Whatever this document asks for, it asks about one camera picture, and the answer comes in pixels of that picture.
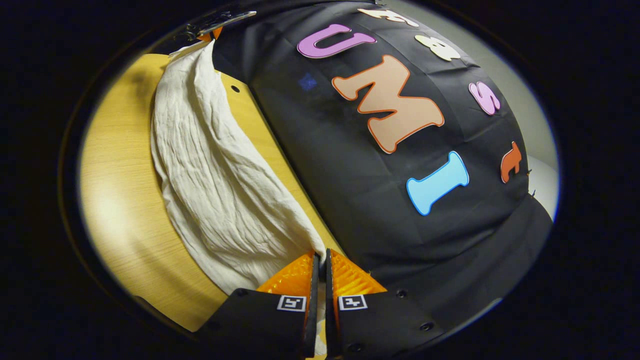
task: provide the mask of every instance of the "purple letter u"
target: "purple letter u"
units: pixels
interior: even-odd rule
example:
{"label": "purple letter u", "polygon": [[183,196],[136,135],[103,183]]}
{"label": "purple letter u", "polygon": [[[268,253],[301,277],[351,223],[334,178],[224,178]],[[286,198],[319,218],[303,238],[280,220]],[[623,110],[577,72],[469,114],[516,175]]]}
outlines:
{"label": "purple letter u", "polygon": [[324,49],[316,47],[316,44],[320,40],[334,36],[337,33],[348,33],[350,31],[351,29],[347,28],[344,25],[331,24],[328,28],[322,29],[317,33],[313,33],[302,39],[302,41],[298,43],[298,51],[307,58],[320,59],[328,58],[329,56],[333,56],[339,52],[345,51],[346,49],[365,42],[368,42],[370,44],[376,42],[376,39],[370,37],[369,35],[365,35],[363,33],[354,33],[351,38],[345,41],[341,41],[338,44],[333,44],[330,47],[325,47]]}

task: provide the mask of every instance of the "letter m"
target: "letter m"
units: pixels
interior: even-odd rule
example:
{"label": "letter m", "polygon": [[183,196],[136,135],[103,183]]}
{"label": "letter m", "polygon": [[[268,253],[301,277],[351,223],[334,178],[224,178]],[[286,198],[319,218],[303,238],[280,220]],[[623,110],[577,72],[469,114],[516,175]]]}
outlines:
{"label": "letter m", "polygon": [[348,78],[335,77],[333,87],[343,98],[358,99],[358,91],[372,84],[358,105],[363,114],[393,111],[391,115],[369,119],[369,131],[387,154],[396,151],[399,142],[430,125],[442,126],[444,117],[433,100],[400,96],[409,79],[409,69],[391,55],[383,55],[379,65]]}

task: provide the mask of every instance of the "crumpled white towel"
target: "crumpled white towel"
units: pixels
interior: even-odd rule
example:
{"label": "crumpled white towel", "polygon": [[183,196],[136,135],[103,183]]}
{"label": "crumpled white towel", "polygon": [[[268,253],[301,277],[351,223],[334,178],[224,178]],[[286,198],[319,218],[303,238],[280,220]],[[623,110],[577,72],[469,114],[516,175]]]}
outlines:
{"label": "crumpled white towel", "polygon": [[174,228],[229,294],[258,288],[311,249],[324,261],[325,247],[233,118],[213,44],[167,66],[156,90],[151,152]]}

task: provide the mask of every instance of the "foam letter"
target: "foam letter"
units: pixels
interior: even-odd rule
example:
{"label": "foam letter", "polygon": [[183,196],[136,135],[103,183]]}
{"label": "foam letter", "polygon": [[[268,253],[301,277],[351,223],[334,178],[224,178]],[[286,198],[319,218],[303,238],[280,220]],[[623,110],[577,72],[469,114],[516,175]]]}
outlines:
{"label": "foam letter", "polygon": [[365,13],[369,16],[373,16],[376,19],[382,19],[382,17],[386,17],[387,20],[395,21],[395,22],[406,22],[407,24],[417,28],[418,24],[414,21],[407,19],[406,17],[396,14],[391,10],[364,10],[358,9],[359,12]]}
{"label": "foam letter", "polygon": [[482,81],[478,81],[476,84],[469,84],[469,91],[485,113],[493,115],[496,110],[500,110],[500,101],[489,86],[486,86]]}
{"label": "foam letter", "polygon": [[415,206],[415,209],[422,215],[428,215],[431,206],[439,198],[455,187],[469,184],[469,174],[460,155],[452,151],[449,153],[449,161],[442,165],[433,174],[422,180],[411,178],[406,182],[406,191]]}
{"label": "foam letter", "polygon": [[460,59],[460,54],[449,44],[443,42],[442,40],[436,39],[434,37],[425,37],[423,35],[416,35],[415,39],[420,42],[420,44],[428,47],[431,51],[438,55],[441,59],[451,61],[451,59]]}
{"label": "foam letter", "polygon": [[511,150],[502,157],[502,163],[500,164],[500,174],[503,183],[506,184],[509,181],[509,171],[511,171],[512,168],[516,169],[516,174],[520,171],[520,160],[522,160],[520,149],[518,149],[516,142],[511,142]]}
{"label": "foam letter", "polygon": [[328,28],[322,29],[317,33],[313,33],[302,39],[298,43],[298,51],[300,52],[300,54],[306,56],[307,58],[320,59],[328,58],[329,56],[341,53],[346,49],[352,48],[356,45],[360,45],[363,43],[373,44],[376,42],[376,39],[370,37],[369,35],[363,33],[354,33],[351,38],[341,41],[338,44],[333,44],[330,47],[325,47],[323,49],[316,47],[316,44],[320,40],[332,37],[337,33],[349,33],[350,31],[351,29],[347,28],[344,25],[331,24]]}
{"label": "foam letter", "polygon": [[391,55],[383,55],[382,63],[348,78],[335,77],[333,87],[347,100],[358,99],[360,89],[373,84],[358,105],[358,112],[393,111],[389,116],[368,121],[369,131],[387,154],[397,144],[430,125],[442,126],[444,117],[433,100],[426,97],[400,96],[409,79],[409,69]]}

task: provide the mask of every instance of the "wooden surface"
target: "wooden surface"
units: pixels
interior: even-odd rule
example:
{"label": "wooden surface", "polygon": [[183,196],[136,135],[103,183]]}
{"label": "wooden surface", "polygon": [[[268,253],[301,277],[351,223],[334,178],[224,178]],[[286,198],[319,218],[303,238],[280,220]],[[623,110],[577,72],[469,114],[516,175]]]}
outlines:
{"label": "wooden surface", "polygon": [[[97,108],[80,160],[81,205],[95,249],[122,287],[195,331],[227,296],[201,271],[173,229],[151,158],[152,100],[167,63],[166,55],[143,55]],[[248,87],[225,74],[222,81],[238,124],[301,204],[325,245],[342,253],[274,141]],[[232,85],[240,91],[233,91]]]}

